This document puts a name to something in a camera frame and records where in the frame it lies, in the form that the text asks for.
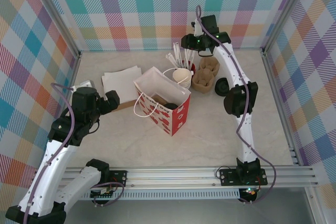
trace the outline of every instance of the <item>purple cable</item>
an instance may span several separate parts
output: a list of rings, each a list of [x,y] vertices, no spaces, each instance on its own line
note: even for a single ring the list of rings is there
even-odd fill
[[[57,149],[57,151],[53,154],[53,156],[51,156],[51,158],[46,162],[46,164],[43,166],[41,172],[37,176],[36,182],[35,182],[33,188],[31,189],[32,191],[30,192],[30,196],[29,196],[29,199],[28,199],[28,202],[27,202],[27,207],[26,207],[24,218],[23,218],[23,223],[24,224],[27,224],[29,210],[30,210],[30,205],[33,202],[34,194],[35,194],[37,186],[38,186],[38,184],[39,184],[39,182],[40,182],[40,180],[42,178],[42,175],[46,171],[47,167],[54,160],[54,158],[60,153],[60,151],[63,149],[63,147],[67,144],[67,142],[69,141],[69,139],[70,139],[70,137],[71,137],[71,135],[72,135],[72,133],[74,131],[74,128],[75,128],[75,115],[73,114],[72,107],[71,107],[69,101],[65,98],[65,96],[56,87],[60,87],[60,88],[63,88],[63,89],[68,89],[68,90],[72,90],[72,88],[65,87],[65,86],[59,85],[57,83],[52,83],[51,86],[61,96],[61,98],[65,101],[65,104],[67,105],[67,107],[69,109],[70,116],[71,116],[71,127],[70,127],[70,131],[69,131],[67,137],[65,138],[65,140],[63,141],[63,143],[61,144],[61,146]]]
[[[115,203],[118,199],[120,199],[120,197],[121,197],[122,194],[124,193],[125,187],[124,187],[124,185],[123,185],[122,183],[119,183],[119,182],[107,182],[107,183],[103,183],[103,184],[98,184],[98,185],[92,186],[92,188],[93,188],[93,187],[97,187],[97,186],[108,186],[108,185],[118,185],[118,186],[121,186],[121,187],[122,187],[122,191],[121,191],[121,193],[119,194],[119,196],[118,196],[116,199],[111,200],[111,201],[107,202],[107,203],[104,204],[104,205],[99,205],[99,204],[96,202],[96,197],[93,198],[93,202],[95,203],[95,207],[96,207],[96,206],[100,206],[100,207],[106,207],[106,206],[109,206],[109,205]]]
[[[239,67],[238,67],[238,64],[237,64],[237,62],[235,61],[235,59],[232,57],[230,51],[223,45],[223,43],[221,43],[215,36],[213,36],[211,33],[209,33],[209,32],[205,29],[205,27],[203,26],[202,21],[201,21],[201,13],[202,13],[201,6],[200,6],[200,5],[197,5],[197,6],[196,6],[196,18],[197,18],[197,20],[198,20],[198,22],[199,22],[199,24],[200,24],[202,30],[203,30],[207,35],[209,35],[209,37],[211,37],[213,40],[215,40],[217,43],[219,43],[219,45],[220,45],[220,46],[227,52],[227,54],[230,56],[230,59],[232,60],[233,64],[235,65],[235,68],[237,69],[238,75],[239,75],[240,79],[242,80],[243,85],[244,85],[245,90],[246,90],[246,91],[245,91],[245,92],[246,92],[246,103],[245,103],[245,108],[244,108],[244,114],[243,114],[243,117],[242,117],[242,119],[241,119],[241,121],[240,121],[240,124],[239,124],[239,126],[238,126],[238,128],[237,128],[237,130],[236,130],[236,133],[237,133],[238,137],[240,138],[240,140],[241,140],[244,144],[246,144],[247,147],[248,147],[250,150],[252,150],[252,151],[254,152],[254,154],[256,154],[261,160],[263,160],[264,162],[266,162],[267,164],[269,164],[269,165],[272,167],[273,171],[274,171],[274,179],[273,179],[273,182],[272,182],[271,186],[269,187],[269,189],[267,190],[267,192],[266,192],[264,195],[262,195],[259,199],[253,201],[253,204],[254,204],[254,203],[257,203],[257,202],[263,200],[263,199],[264,199],[264,198],[271,192],[271,190],[273,189],[273,187],[274,187],[274,185],[275,185],[275,181],[276,181],[276,179],[277,179],[277,171],[276,171],[274,165],[273,165],[270,161],[268,161],[267,159],[263,158],[263,157],[262,157],[262,156],[261,156],[255,149],[253,149],[253,148],[251,147],[251,145],[249,145],[249,144],[243,139],[243,137],[242,137],[242,136],[240,135],[240,133],[239,133],[239,130],[240,130],[241,126],[243,125],[243,122],[244,122],[244,120],[245,120],[245,117],[246,117],[246,114],[247,114],[247,110],[248,110],[248,104],[249,104],[249,90],[248,90],[247,84],[246,84],[246,82],[245,82],[245,80],[244,80],[244,78],[243,78],[243,75],[242,75],[242,73],[241,73],[241,71],[240,71],[240,69],[239,69]]]

